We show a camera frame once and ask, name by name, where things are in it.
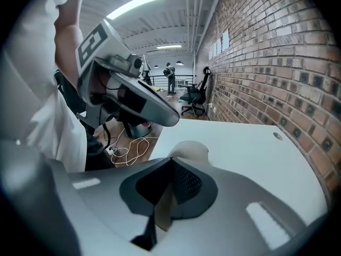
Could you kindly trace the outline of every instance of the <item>white ceiling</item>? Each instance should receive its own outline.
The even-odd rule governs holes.
[[[83,0],[80,28],[84,36],[109,13],[129,1],[131,0]],[[207,19],[210,18],[214,0],[202,0],[199,14],[200,2],[201,0],[157,0],[134,8],[110,20],[110,23],[136,54],[193,54]],[[182,48],[157,50],[157,46],[165,44],[180,44]]]

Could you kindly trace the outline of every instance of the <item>white shirt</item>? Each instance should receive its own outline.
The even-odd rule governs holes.
[[[47,158],[81,172],[86,133],[54,79],[57,6],[67,0],[33,0],[17,20],[0,54],[0,136],[37,147]]]

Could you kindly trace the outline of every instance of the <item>brick wall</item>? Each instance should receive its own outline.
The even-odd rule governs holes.
[[[230,48],[208,60],[227,29]],[[340,52],[312,0],[220,0],[197,54],[204,66],[211,120],[277,125],[325,193],[339,189]]]

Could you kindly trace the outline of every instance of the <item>desk surface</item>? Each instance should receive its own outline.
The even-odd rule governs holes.
[[[307,225],[326,213],[314,172],[278,127],[180,119],[177,125],[163,128],[149,160],[166,157],[184,140],[206,145],[212,166],[252,179],[288,204]]]

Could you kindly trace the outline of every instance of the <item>fluorescent light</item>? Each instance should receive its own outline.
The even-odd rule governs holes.
[[[123,13],[126,13],[129,10],[132,10],[138,6],[141,6],[145,3],[152,2],[152,1],[155,1],[155,0],[132,0],[132,1],[128,2],[127,4],[119,7],[118,9],[114,10],[113,12],[111,12],[107,16],[107,18],[113,20],[116,17],[122,15]]]
[[[180,45],[164,45],[164,46],[157,46],[157,49],[175,49],[181,47]]]

